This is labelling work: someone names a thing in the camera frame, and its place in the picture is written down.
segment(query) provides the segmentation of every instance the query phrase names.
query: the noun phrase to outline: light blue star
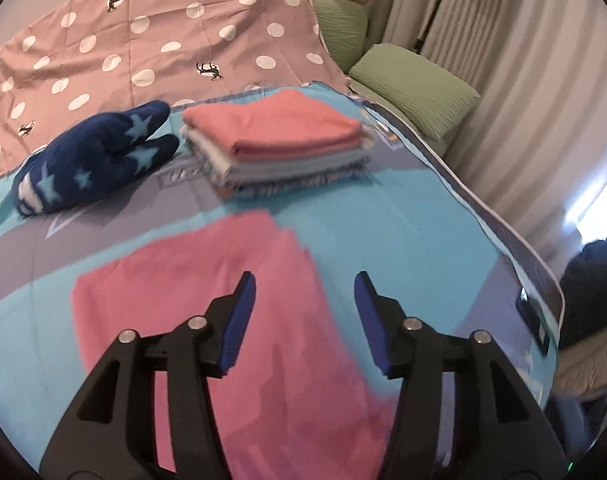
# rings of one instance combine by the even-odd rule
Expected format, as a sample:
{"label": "light blue star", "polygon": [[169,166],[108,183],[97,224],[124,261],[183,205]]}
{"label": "light blue star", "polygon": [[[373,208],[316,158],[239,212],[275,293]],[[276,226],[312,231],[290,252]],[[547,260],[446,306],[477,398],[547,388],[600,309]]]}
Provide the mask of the light blue star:
{"label": "light blue star", "polygon": [[36,183],[39,190],[43,193],[46,202],[52,204],[61,200],[61,195],[55,190],[55,175],[48,174],[46,163],[41,167],[41,180]]}
{"label": "light blue star", "polygon": [[143,148],[139,146],[128,153],[126,156],[131,156],[137,161],[135,174],[139,173],[141,170],[150,170],[150,167],[152,166],[152,157],[154,157],[158,151],[159,148]]}
{"label": "light blue star", "polygon": [[79,189],[87,189],[92,185],[90,181],[90,173],[91,171],[84,171],[84,168],[78,168],[77,173],[75,173],[74,179],[79,186]]}
{"label": "light blue star", "polygon": [[130,119],[133,121],[133,126],[126,130],[126,135],[132,138],[130,141],[130,144],[132,144],[139,137],[148,134],[148,124],[150,124],[150,119],[152,119],[152,116],[149,115],[146,117],[145,121],[142,121],[137,114],[132,114]]}

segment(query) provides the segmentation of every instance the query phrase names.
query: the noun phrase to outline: green pillow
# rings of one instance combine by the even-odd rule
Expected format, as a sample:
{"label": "green pillow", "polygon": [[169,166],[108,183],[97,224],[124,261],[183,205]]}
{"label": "green pillow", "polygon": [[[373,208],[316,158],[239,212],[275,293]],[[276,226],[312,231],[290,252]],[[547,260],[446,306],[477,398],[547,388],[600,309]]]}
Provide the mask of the green pillow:
{"label": "green pillow", "polygon": [[388,99],[435,140],[443,140],[480,98],[474,88],[448,70],[388,43],[373,46],[349,75]]}
{"label": "green pillow", "polygon": [[312,0],[330,57],[347,73],[363,54],[368,15],[350,0]]}

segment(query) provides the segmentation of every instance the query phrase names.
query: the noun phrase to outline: blanket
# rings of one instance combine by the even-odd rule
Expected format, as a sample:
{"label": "blanket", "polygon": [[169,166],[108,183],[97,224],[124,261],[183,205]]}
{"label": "blanket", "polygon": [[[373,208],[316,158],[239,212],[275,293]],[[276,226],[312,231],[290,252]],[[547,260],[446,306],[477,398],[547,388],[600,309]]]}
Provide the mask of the blanket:
{"label": "blanket", "polygon": [[102,111],[313,80],[346,92],[318,30],[308,0],[71,0],[0,48],[0,175]]}
{"label": "blanket", "polygon": [[[364,105],[328,86],[313,83],[298,91],[365,121]],[[220,100],[251,102],[274,92],[253,90]],[[365,107],[385,126],[385,135],[376,136],[368,176],[357,180],[222,203],[197,161],[180,148],[173,161],[107,200],[29,220],[17,213],[0,216],[5,218],[0,221],[0,425],[33,466],[86,374],[72,318],[77,279],[155,240],[198,233],[218,219],[257,208],[292,230],[314,259],[341,344],[373,394],[371,409],[394,402],[399,382],[381,375],[363,336],[353,298],[360,270],[369,272],[380,294],[396,298],[408,315],[439,332],[468,337],[488,330],[545,404],[563,309],[558,286],[525,243],[458,183],[416,134],[382,108]],[[177,134],[182,124],[180,112],[173,112],[156,135]],[[0,178],[0,211],[11,180]],[[543,309],[552,338],[545,355],[515,307],[522,288]],[[323,320],[310,321],[311,330],[327,329]],[[272,330],[269,322],[264,330]],[[442,458],[452,442],[454,410],[453,382],[444,381]],[[298,431],[321,436],[327,425],[322,419],[311,413],[309,426]],[[350,434],[348,424],[341,434]],[[342,456],[353,465],[359,443],[346,445]],[[282,458],[294,460],[295,454],[291,449]],[[246,467],[263,460],[261,452],[250,460],[239,457]],[[380,448],[373,447],[366,459],[367,467],[376,469]]]}

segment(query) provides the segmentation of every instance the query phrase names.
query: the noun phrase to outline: blue star pillow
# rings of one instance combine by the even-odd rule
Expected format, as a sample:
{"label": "blue star pillow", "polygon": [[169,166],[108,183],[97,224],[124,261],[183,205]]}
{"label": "blue star pillow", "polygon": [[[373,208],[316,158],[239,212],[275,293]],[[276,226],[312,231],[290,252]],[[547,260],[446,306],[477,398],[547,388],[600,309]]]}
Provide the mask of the blue star pillow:
{"label": "blue star pillow", "polygon": [[93,202],[154,170],[180,144],[172,134],[147,140],[169,114],[167,104],[152,101],[94,115],[62,133],[18,171],[15,208],[31,216]]}

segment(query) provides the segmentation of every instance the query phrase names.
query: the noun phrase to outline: pink towel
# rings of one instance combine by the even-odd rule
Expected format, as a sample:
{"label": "pink towel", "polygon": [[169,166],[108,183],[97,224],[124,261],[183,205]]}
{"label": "pink towel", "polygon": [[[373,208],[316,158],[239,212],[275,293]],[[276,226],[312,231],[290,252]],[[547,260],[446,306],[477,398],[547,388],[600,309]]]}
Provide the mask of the pink towel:
{"label": "pink towel", "polygon": [[[233,478],[372,480],[395,400],[369,391],[311,255],[264,211],[152,242],[80,277],[72,302],[84,366],[125,328],[146,336],[202,314],[244,270],[255,274],[257,300],[239,359],[223,380],[209,380]],[[162,378],[156,391],[159,462],[174,469]]]}
{"label": "pink towel", "polygon": [[304,158],[362,142],[360,121],[293,89],[248,104],[193,106],[183,120],[237,160]]}

